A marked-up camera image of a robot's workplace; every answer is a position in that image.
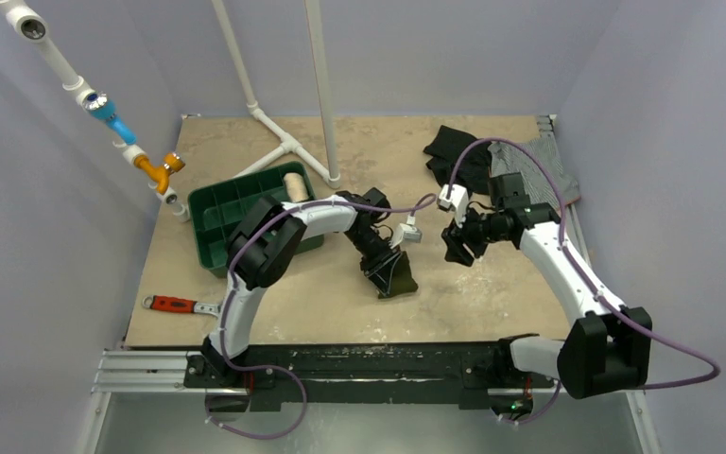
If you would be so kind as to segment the olive green underwear cream waistband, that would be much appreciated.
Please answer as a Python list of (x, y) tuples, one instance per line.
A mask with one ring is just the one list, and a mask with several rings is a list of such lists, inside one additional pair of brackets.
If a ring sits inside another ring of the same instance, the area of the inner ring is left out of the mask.
[(408, 294), (416, 293), (419, 289), (418, 283), (412, 276), (410, 260), (407, 252), (401, 255), (389, 267), (389, 293), (379, 295), (380, 299), (391, 299)]

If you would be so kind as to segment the green divided organizer tray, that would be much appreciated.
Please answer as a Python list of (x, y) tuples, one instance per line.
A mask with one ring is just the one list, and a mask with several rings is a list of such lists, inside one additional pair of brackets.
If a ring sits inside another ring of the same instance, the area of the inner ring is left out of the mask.
[(226, 277), (227, 237), (264, 196), (288, 201), (284, 176), (303, 178), (309, 199), (316, 197), (305, 166), (299, 162), (266, 168), (220, 183), (203, 186), (188, 196), (194, 239), (200, 265), (214, 277)]

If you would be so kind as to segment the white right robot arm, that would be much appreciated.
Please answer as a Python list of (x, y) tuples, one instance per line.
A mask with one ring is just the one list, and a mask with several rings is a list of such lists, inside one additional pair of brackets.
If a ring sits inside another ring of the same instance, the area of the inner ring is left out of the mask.
[(564, 223), (549, 203), (534, 203), (519, 173), (488, 182), (493, 208), (470, 207), (466, 188), (446, 184), (439, 208), (454, 215), (443, 229), (445, 260), (466, 267), (489, 245), (508, 241), (536, 267), (558, 299), (569, 332), (564, 340), (528, 334), (497, 343), (493, 372), (514, 385), (528, 374), (556, 379), (576, 399), (639, 388), (648, 378), (652, 319), (606, 289), (570, 246)]

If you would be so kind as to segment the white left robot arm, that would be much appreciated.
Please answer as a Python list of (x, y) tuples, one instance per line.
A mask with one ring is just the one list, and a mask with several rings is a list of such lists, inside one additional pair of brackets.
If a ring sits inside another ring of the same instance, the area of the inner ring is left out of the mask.
[(319, 201), (283, 202), (260, 198), (226, 241), (228, 286), (219, 322), (209, 336), (217, 351), (207, 374), (231, 387), (244, 374), (241, 357), (250, 345), (251, 327), (266, 291), (287, 271), (300, 244), (341, 233), (361, 256), (359, 267), (381, 299), (417, 291), (407, 253), (379, 234), (382, 217), (392, 212), (376, 188), (363, 195), (339, 191)]

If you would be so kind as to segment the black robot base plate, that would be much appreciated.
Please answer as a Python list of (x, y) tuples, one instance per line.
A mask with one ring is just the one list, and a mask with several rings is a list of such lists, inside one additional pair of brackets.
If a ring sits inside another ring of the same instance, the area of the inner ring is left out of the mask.
[(209, 342), (186, 357), (183, 385), (239, 391), (252, 411), (284, 403), (443, 404), (529, 413), (544, 375), (509, 368), (503, 342), (251, 345), (226, 363)]

